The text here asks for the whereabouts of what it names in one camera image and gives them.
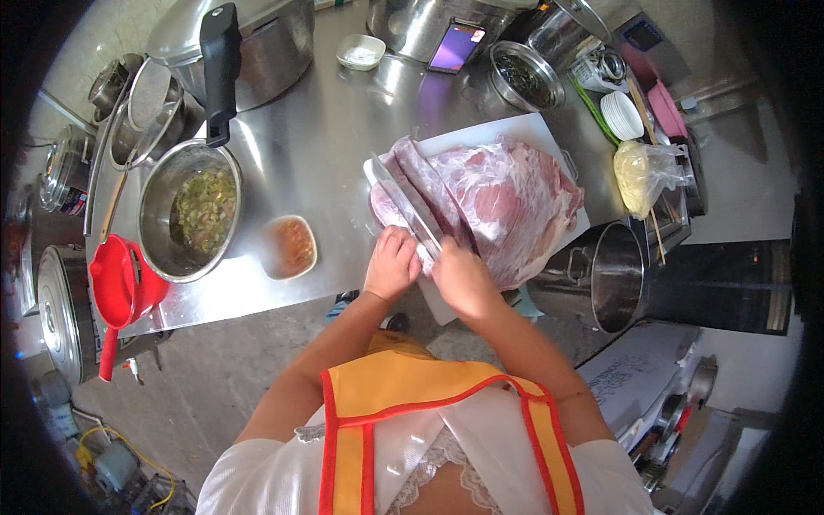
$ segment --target stack of white plates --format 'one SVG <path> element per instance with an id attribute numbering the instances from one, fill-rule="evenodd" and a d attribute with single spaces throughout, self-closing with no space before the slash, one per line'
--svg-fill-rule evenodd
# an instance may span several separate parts
<path id="1" fill-rule="evenodd" d="M 627 141 L 644 136 L 644 122 L 635 104 L 621 91 L 601 98 L 601 114 L 616 138 Z"/>

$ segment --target pink container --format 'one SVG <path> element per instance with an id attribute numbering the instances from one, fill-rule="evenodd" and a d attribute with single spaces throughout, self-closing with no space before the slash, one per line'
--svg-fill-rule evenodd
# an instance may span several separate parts
<path id="1" fill-rule="evenodd" d="M 658 83 L 647 93 L 647 100 L 649 106 L 653 108 L 655 119 L 661 124 L 661 128 L 667 133 L 667 136 L 673 138 L 675 136 L 683 136 L 686 138 L 686 126 L 684 120 L 681 118 L 681 113 L 675 107 L 675 102 L 667 91 L 667 88 L 658 81 Z"/>

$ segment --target kitchen knife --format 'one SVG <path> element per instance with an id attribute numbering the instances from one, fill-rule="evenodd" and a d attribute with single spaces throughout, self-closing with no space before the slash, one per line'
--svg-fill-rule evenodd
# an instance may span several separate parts
<path id="1" fill-rule="evenodd" d="M 433 260 L 441 257 L 441 244 L 435 237 L 435 232 L 430 227 L 438 227 L 438 223 L 428 213 L 421 214 L 410 202 L 403 189 L 398 185 L 392 174 L 383 166 L 381 159 L 372 152 L 372 173 L 381 187 L 389 195 L 391 201 L 400 211 L 400 215 L 406 220 L 412 231 L 412 236 L 423 244 Z"/>

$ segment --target concrete floor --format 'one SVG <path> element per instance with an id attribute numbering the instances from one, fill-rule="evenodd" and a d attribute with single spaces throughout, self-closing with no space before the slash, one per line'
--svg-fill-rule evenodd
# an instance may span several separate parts
<path id="1" fill-rule="evenodd" d="M 269 384 L 323 330 L 333 303 L 318 299 L 177 330 L 159 347 L 162 371 L 151 353 L 138 356 L 143 386 L 128 369 L 118 369 L 109 384 L 95 378 L 77 387 L 73 403 L 101 416 L 197 495 Z M 410 316 L 410 333 L 438 357 L 500 366 L 486 342 L 460 321 L 437 325 L 417 288 L 395 308 Z M 544 316 L 539 324 L 576 364 L 609 342 L 575 319 Z"/>

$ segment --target hand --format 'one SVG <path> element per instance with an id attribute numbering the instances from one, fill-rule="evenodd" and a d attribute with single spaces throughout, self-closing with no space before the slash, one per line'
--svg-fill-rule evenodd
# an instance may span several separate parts
<path id="1" fill-rule="evenodd" d="M 432 276 L 443 300 L 462 320 L 483 318 L 503 304 L 489 268 L 478 255 L 460 248 L 451 236 L 443 238 L 441 247 Z"/>
<path id="2" fill-rule="evenodd" d="M 392 225 L 384 229 L 369 260 L 363 291 L 390 304 L 398 300 L 420 274 L 417 246 L 406 229 Z"/>

